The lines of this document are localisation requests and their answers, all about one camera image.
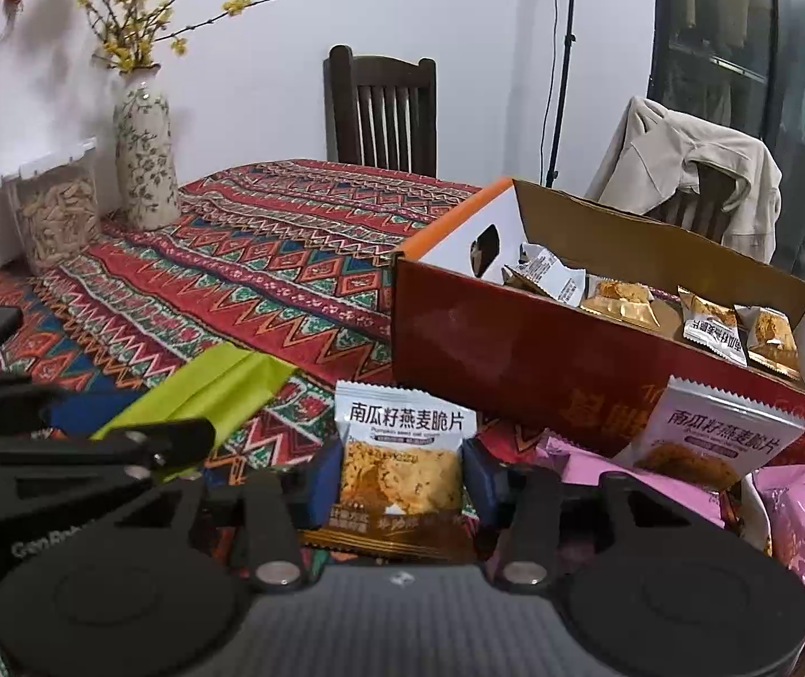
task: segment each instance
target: dark wooden chair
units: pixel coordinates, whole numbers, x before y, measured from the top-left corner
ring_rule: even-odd
[[[701,192],[699,196],[676,191],[669,200],[647,215],[721,244],[722,235],[729,228],[731,220],[731,214],[725,213],[722,205],[735,191],[735,178],[703,163],[698,163],[697,175]]]
[[[334,46],[330,97],[340,162],[437,175],[437,67]]]

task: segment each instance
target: floral vase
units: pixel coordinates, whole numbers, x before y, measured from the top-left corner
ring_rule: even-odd
[[[155,83],[160,67],[125,76],[115,108],[117,180],[130,226],[150,231],[180,218],[180,188],[170,140],[170,106]]]

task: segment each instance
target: silver screw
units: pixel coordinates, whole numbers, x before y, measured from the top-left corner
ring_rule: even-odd
[[[142,468],[141,465],[125,465],[124,473],[130,478],[136,478],[139,481],[151,476],[151,471],[148,468]]]
[[[255,576],[268,585],[290,585],[296,582],[302,573],[300,569],[286,560],[273,560],[259,565]]]
[[[547,577],[547,570],[536,562],[517,560],[503,568],[503,577],[514,585],[537,585]]]
[[[406,587],[407,585],[412,585],[415,582],[415,576],[410,572],[400,570],[398,573],[390,577],[390,582],[399,587]]]

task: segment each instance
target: cardboard box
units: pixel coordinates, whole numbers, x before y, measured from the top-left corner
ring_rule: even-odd
[[[481,279],[474,245],[496,250]],[[707,300],[782,310],[805,381],[805,282],[675,226],[523,181],[502,180],[399,248],[392,309],[393,374],[426,390],[614,456],[639,433],[670,375],[805,417],[805,392],[670,337],[503,287],[523,241],[568,266]],[[654,307],[676,337],[681,317]],[[805,463],[805,435],[776,463]]]

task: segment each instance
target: tablecloth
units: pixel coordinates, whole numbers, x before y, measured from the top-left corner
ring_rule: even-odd
[[[230,339],[299,370],[205,464],[209,483],[311,456],[334,431],[338,379],[391,384],[390,253],[476,190],[364,166],[286,160],[182,189],[178,223],[130,232],[115,216],[76,259],[40,277],[0,269],[23,327],[0,367],[74,390],[151,387]],[[538,430],[482,418],[501,459]]]

